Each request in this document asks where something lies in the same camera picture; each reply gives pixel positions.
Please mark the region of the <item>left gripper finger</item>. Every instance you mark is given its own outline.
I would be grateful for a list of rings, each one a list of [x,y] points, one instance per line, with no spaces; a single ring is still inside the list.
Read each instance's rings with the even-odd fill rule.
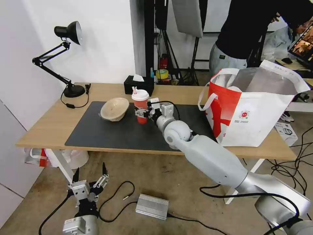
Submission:
[[[97,182],[93,185],[93,192],[95,194],[100,194],[105,186],[107,185],[110,177],[107,171],[107,168],[105,166],[105,163],[102,164],[102,176],[97,180]]]
[[[79,171],[80,171],[80,168],[78,167],[73,175],[71,188],[74,186],[74,183],[79,181]]]

